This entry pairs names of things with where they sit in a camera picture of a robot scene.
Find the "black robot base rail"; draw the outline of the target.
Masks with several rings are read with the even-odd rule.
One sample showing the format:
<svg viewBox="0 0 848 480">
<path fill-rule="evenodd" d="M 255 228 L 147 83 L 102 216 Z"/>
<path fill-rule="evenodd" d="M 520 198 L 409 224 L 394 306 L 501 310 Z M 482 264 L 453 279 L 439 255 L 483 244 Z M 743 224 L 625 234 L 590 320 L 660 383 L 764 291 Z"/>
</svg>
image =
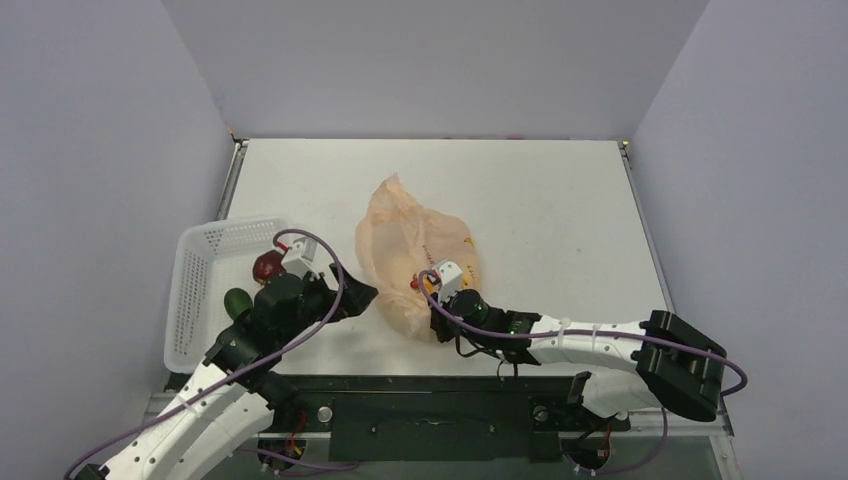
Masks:
<svg viewBox="0 0 848 480">
<path fill-rule="evenodd" d="M 290 375 L 294 400 L 257 435 L 293 434 L 331 461 L 560 460 L 581 435 L 626 432 L 576 398 L 571 377 Z"/>
</svg>

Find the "green fake avocado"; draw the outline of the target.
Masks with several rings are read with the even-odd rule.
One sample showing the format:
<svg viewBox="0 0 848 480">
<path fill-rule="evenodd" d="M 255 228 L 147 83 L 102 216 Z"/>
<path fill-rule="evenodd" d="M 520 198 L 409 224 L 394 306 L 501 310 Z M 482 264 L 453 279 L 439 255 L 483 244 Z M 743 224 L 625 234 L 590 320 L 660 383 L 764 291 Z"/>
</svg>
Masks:
<svg viewBox="0 0 848 480">
<path fill-rule="evenodd" d="M 253 298 L 244 289 L 231 288 L 226 291 L 223 298 L 224 309 L 233 322 L 240 319 L 253 308 Z"/>
</svg>

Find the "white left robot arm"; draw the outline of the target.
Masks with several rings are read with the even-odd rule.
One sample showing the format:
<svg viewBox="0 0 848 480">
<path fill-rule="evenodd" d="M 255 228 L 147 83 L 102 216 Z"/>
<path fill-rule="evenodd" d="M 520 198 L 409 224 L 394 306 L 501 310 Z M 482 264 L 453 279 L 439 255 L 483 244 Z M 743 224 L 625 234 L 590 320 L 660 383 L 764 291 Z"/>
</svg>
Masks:
<svg viewBox="0 0 848 480">
<path fill-rule="evenodd" d="M 203 474 L 250 435 L 268 426 L 291 427 L 298 416 L 299 391 L 275 366 L 323 327 L 363 314 L 378 295 L 341 264 L 330 268 L 336 288 L 309 268 L 286 268 L 255 294 L 229 289 L 223 304 L 231 325 L 218 334 L 166 409 L 118 435 L 130 443 L 110 459 L 102 464 L 92 460 L 112 446 L 106 441 L 83 454 L 64 478 Z"/>
</svg>

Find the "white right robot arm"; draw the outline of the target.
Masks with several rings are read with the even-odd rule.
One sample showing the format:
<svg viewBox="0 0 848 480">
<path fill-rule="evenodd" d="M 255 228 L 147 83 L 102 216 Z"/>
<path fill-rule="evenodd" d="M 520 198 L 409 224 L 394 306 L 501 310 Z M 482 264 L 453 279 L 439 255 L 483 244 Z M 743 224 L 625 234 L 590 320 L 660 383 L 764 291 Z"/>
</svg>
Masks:
<svg viewBox="0 0 848 480">
<path fill-rule="evenodd" d="M 670 311 L 630 323 L 574 322 L 497 308 L 472 289 L 432 294 L 427 303 L 441 342 L 463 337 L 512 365 L 583 366 L 578 391 L 563 402 L 578 427 L 648 408 L 699 422 L 717 417 L 726 350 Z"/>
</svg>

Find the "red fake grape bunch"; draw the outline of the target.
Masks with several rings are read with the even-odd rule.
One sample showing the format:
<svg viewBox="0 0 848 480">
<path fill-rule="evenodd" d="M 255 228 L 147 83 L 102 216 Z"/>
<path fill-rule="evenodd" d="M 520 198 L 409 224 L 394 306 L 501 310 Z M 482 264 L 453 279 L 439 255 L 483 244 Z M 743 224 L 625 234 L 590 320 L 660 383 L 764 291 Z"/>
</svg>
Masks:
<svg viewBox="0 0 848 480">
<path fill-rule="evenodd" d="M 265 285 L 273 277 L 285 272 L 282 265 L 284 254 L 279 250 L 269 250 L 258 256 L 252 266 L 252 278 Z"/>
</svg>

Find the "translucent orange plastic bag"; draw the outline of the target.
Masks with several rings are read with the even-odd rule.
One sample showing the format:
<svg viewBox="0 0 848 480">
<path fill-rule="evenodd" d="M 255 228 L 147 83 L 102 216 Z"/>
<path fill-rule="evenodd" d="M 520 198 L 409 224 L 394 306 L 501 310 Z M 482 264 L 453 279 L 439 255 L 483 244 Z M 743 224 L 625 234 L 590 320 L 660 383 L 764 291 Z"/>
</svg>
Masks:
<svg viewBox="0 0 848 480">
<path fill-rule="evenodd" d="M 377 288 L 378 311 L 406 338 L 436 342 L 430 310 L 410 282 L 442 260 L 463 270 L 464 288 L 482 288 L 481 259 L 469 227 L 460 218 L 421 205 L 399 176 L 373 192 L 355 235 L 355 252 L 366 282 Z"/>
</svg>

